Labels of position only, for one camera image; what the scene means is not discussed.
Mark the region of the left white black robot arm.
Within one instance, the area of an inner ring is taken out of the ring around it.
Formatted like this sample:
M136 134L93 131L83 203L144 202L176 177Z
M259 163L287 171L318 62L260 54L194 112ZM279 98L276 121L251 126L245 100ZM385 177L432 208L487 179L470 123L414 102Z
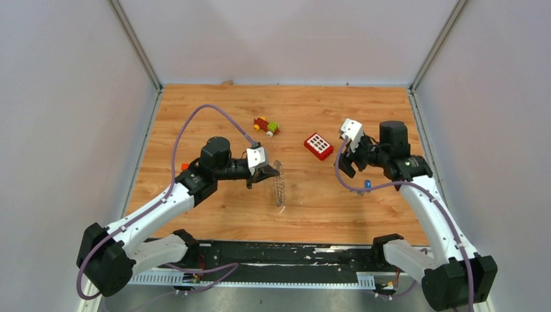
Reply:
M135 275L160 265L194 267L199 251L185 230L174 231L163 239L149 240L150 236L214 194L219 181L242 179L251 189L255 183L279 175L260 143L254 143L243 158L236 159L231 155L228 139L208 139L200 156L156 198L105 227L93 223L85 229L77 256L77 279L86 276L99 295L109 297Z

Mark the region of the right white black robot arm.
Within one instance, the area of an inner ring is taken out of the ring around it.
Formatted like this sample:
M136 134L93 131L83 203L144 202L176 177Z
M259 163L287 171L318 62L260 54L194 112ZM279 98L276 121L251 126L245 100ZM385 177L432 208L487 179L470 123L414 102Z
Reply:
M473 311L476 304L485 302L498 272L496 261L482 256L452 218L429 164L411 152L407 126L401 121L381 122L379 138L374 140L360 122L347 118L339 136L342 144L335 173L341 185L360 193L395 188L414 211L429 242L427 255L396 233L376 237L371 253L374 268L384 272L395 266L411 276L435 311L459 307ZM353 178L367 166L381 168L389 182L359 188L341 177Z

